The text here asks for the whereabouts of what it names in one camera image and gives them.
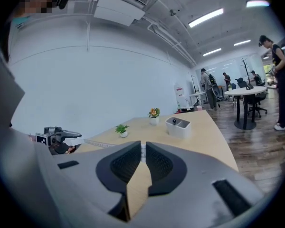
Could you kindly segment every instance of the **curved desk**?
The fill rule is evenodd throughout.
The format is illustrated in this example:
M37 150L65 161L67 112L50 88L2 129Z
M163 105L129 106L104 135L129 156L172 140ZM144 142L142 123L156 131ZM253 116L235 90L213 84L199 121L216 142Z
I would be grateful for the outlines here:
M232 95L237 98L237 119L234 122L234 125L243 130L251 130L256 127L256 122L255 122L255 104L252 105L253 111L252 111L252 119L251 122L247 122L247 116L248 116L248 100L247 96L248 95L253 95L255 96L256 94L259 94L261 92L266 91L266 87L263 86L254 86L253 89L246 90L246 88L238 88L238 89L233 89L230 91L226 91L226 95ZM239 118L239 112L240 112L240 106L239 106L239 97L240 96L244 97L244 119Z
M165 121L171 116L176 116L191 122L192 135L190 138L179 139L171 137L168 134ZM160 123L157 126L150 125L149 119L146 117L133 118L124 124L129 126L127 129L128 137L126 138L121 138L115 133L115 128L112 128L91 138L91 140L109 144L122 144L137 140L140 140L142 144L145 144L146 141L163 143L185 150L210 155L238 171L237 164L225 138L206 111L160 116ZM101 147L82 144L74 154L95 151L98 149L101 149ZM127 185L131 217L137 213L147 200L148 187L151 186L151 184L150 171L147 165L141 162Z

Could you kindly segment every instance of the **man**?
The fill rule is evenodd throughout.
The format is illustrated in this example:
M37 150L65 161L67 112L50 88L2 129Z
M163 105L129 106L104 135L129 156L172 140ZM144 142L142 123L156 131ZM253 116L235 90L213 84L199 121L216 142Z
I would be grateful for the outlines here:
M272 70L277 78L277 88L279 92L279 120L274 129L277 131L285 130L285 56L281 48L274 44L268 37L261 35L258 43L259 47L271 48L272 62L275 68Z
M212 91L212 83L209 80L209 75L206 73L206 69L201 70L201 85L206 90L206 94L209 100L210 108L209 111L217 111L217 98Z
M251 82L255 81L256 85L260 85L262 82L261 82L261 77L255 73L254 70L251 71L252 75L253 75L253 78L250 79Z
M225 81L226 81L226 88L227 88L227 91L229 90L228 87L229 85L231 85L231 79L230 79L230 76L226 73L223 73L223 75L225 76Z

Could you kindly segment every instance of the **ceiling light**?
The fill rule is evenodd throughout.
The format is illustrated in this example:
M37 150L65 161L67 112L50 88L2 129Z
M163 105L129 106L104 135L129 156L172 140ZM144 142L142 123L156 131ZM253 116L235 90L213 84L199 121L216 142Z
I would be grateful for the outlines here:
M209 55L209 54L211 54L211 53L215 53L215 52L217 52L217 51L220 51L221 49L222 49L222 48L216 49L216 50L211 51L211 52L207 52L207 53L205 53L203 56L205 57L205 56L207 56L207 55Z
M236 44L234 44L234 46L238 46L238 45L241 45L241 44L245 44L245 43L248 43L250 42L251 40L245 40L245 41L242 41L242 42L238 42Z
M192 27L194 27L194 26L196 26L196 25L198 25L198 24L200 24L200 23L202 23L202 22L204 22L204 21L206 21L206 20L208 20L210 18L213 18L213 17L215 17L217 15L220 15L222 13L224 13L224 10L223 9L218 9L218 10L212 12L212 13L206 14L206 15L204 15L204 16L202 16L202 17L200 17L200 18L190 22L189 26L192 28Z
M259 1L248 1L246 4L246 8L250 8L250 7L259 7L259 6L269 6L269 2L265 1L265 0L259 0Z

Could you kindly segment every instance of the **white table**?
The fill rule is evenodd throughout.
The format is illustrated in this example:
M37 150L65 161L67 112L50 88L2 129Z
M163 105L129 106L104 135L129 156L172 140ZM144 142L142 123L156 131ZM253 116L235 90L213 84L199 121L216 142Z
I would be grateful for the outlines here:
M193 104L193 102L192 102L192 98L191 98L191 97L197 97L197 98L199 99L200 106L203 107L203 102L202 102L202 100L201 100L201 96L202 96L202 95L206 95L206 92L202 91L202 92L199 92L199 93L195 93L195 94L189 95L192 106L193 106L194 104Z
M237 119L234 122L234 125L239 128L239 129L244 129L244 130L251 130L256 127L255 123L255 104L252 104L253 111L252 111L252 119L251 122L247 122L247 116L248 116L248 95L253 95L255 96L256 94L259 94L261 92L266 91L266 87L263 86L254 86L253 89L247 90L246 88L239 88L239 89L233 89L226 91L226 95L232 95L237 98ZM239 97L240 96L244 97L244 119L239 118L239 110L240 110L240 104L239 104Z

